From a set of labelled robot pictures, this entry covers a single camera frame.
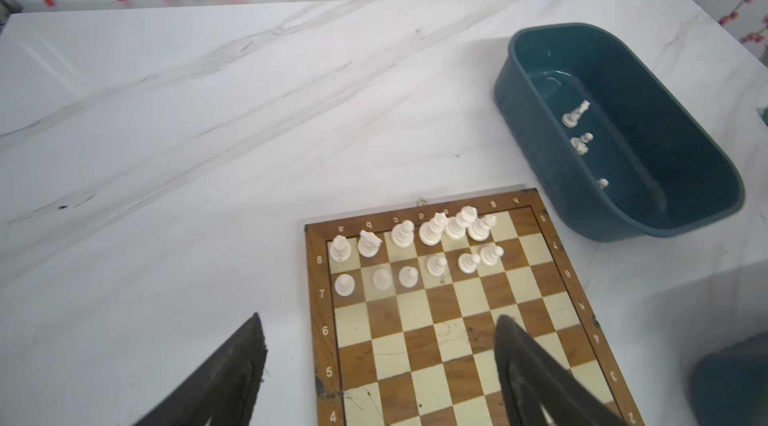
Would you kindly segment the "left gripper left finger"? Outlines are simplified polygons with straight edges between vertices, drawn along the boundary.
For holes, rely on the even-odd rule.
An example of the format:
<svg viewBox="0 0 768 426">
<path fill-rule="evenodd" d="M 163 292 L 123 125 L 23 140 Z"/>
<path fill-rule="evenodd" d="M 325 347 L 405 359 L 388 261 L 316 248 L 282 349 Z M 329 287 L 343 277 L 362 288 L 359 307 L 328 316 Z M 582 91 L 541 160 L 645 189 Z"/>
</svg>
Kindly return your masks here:
<svg viewBox="0 0 768 426">
<path fill-rule="evenodd" d="M 139 425 L 248 425 L 262 383 L 267 347 L 254 314 Z"/>
</svg>

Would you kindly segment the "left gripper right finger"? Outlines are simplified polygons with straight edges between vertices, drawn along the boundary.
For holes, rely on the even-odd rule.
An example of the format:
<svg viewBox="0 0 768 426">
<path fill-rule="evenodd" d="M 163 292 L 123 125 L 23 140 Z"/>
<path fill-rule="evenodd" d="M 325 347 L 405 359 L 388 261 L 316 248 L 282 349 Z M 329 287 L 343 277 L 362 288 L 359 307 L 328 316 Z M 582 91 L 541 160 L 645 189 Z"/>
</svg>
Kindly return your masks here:
<svg viewBox="0 0 768 426">
<path fill-rule="evenodd" d="M 622 425 L 511 317 L 498 318 L 494 354 L 511 425 Z"/>
</svg>

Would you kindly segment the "wooden chess board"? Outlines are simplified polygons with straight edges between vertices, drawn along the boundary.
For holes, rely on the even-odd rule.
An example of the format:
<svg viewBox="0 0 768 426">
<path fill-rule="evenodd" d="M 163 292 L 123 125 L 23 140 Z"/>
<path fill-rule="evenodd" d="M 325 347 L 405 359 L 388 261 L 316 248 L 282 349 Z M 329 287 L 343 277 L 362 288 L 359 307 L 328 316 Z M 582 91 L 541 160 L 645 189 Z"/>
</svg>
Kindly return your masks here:
<svg viewBox="0 0 768 426">
<path fill-rule="evenodd" d="M 336 226 L 431 213 L 421 240 L 458 239 L 492 213 L 508 212 L 520 249 L 512 267 L 469 299 L 398 295 L 335 306 L 327 242 Z M 533 189 L 420 205 L 309 224 L 304 229 L 321 425 L 503 425 L 507 421 L 494 357 L 494 329 L 511 317 L 558 364 L 628 425 L 642 417 L 567 257 Z"/>
</svg>

